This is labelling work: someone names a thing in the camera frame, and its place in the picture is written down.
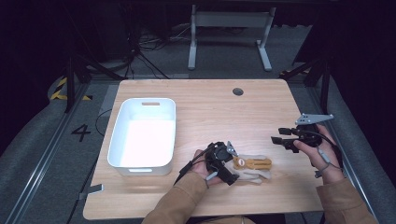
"yellow tape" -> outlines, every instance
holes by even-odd
[[[59,81],[58,86],[55,89],[55,92],[51,95],[51,100],[67,100],[67,95],[61,95],[61,90],[64,87],[64,84],[67,82],[67,77],[64,77]],[[82,100],[92,100],[93,96],[85,95],[82,97]]]

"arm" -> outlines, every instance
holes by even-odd
[[[196,150],[194,158],[202,150]],[[204,157],[199,158],[191,171],[186,173],[177,183],[160,199],[157,206],[148,213],[143,224],[155,223],[186,223],[195,206],[204,197],[208,186],[221,183],[218,177],[205,182],[209,175],[206,170]]]
[[[324,126],[318,125],[318,128],[321,134],[334,143]],[[376,223],[359,193],[350,181],[345,179],[332,146],[328,142],[323,141],[318,148],[330,159],[332,165],[329,166],[319,155],[317,148],[300,141],[294,141],[294,145],[309,157],[315,167],[322,170],[323,186],[317,187],[317,192],[329,223]]]

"white storage container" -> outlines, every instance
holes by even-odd
[[[122,175],[167,175],[172,170],[175,102],[132,98],[122,103],[107,160]]]

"person's right hand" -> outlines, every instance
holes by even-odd
[[[319,133],[328,137],[335,144],[334,140],[332,140],[332,137],[324,126],[318,125],[318,129]],[[309,157],[309,160],[311,160],[312,164],[318,170],[322,170],[327,166],[326,161],[323,160],[323,158],[319,155],[317,148],[310,147],[309,145],[299,140],[295,140],[293,144]],[[330,143],[328,143],[327,141],[323,140],[318,148],[320,148],[327,155],[332,163],[322,172],[323,184],[331,184],[344,179],[344,174],[339,168],[340,164],[337,160],[337,157],[335,156],[334,150],[332,149],[332,145],[330,145]]]

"beige jacket sleeve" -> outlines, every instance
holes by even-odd
[[[348,179],[317,187],[317,192],[329,223],[377,223]]]
[[[206,182],[198,174],[187,173],[160,199],[142,223],[186,223],[206,190]]]

